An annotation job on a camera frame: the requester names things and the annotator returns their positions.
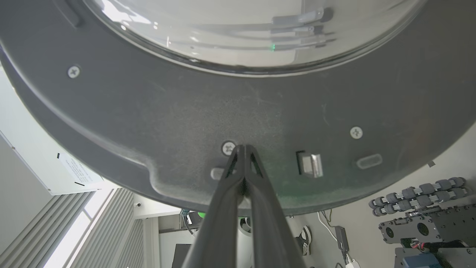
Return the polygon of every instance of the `clear plastic lid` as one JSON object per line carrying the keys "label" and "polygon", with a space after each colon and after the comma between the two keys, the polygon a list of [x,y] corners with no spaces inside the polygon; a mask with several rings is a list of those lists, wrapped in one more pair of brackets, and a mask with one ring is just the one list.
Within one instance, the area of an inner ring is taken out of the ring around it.
{"label": "clear plastic lid", "polygon": [[300,73],[351,60],[405,27],[426,0],[85,0],[158,56],[236,74]]}

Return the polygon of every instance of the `green object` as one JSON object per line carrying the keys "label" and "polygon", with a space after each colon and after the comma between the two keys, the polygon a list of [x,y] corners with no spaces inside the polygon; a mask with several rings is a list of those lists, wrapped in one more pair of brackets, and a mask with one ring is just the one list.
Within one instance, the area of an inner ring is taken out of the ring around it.
{"label": "green object", "polygon": [[205,219],[205,212],[197,212],[200,218]]}

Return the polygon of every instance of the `mounting hole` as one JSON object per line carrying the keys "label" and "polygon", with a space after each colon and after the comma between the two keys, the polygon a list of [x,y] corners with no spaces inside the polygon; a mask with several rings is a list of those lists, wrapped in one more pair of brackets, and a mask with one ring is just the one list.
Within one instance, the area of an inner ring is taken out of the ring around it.
{"label": "mounting hole", "polygon": [[393,231],[392,231],[392,229],[390,229],[390,228],[387,227],[387,228],[385,229],[385,231],[386,231],[387,235],[388,235],[390,238],[393,238],[393,237],[395,236],[394,233],[393,233]]}
{"label": "mounting hole", "polygon": [[416,227],[418,229],[418,232],[420,232],[420,234],[424,236],[427,236],[429,234],[428,227],[424,225],[423,223],[420,222]]}

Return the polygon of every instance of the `sneaker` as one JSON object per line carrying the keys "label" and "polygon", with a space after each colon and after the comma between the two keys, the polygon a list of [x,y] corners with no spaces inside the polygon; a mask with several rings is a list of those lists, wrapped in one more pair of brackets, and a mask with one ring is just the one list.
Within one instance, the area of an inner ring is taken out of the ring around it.
{"label": "sneaker", "polygon": [[302,255],[311,255],[312,233],[309,229],[309,226],[304,225],[304,227],[302,228],[302,232],[298,238],[302,241]]}

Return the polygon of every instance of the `white paper sign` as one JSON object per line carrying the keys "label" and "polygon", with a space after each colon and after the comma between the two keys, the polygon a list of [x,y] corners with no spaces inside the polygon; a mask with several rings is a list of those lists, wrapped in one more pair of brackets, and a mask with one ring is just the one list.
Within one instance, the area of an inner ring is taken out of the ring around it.
{"label": "white paper sign", "polygon": [[74,159],[70,155],[66,153],[61,153],[58,154],[58,157],[63,166],[71,174],[75,182],[82,185],[86,185],[104,181],[101,176],[87,168],[85,165],[83,165],[81,162]]}

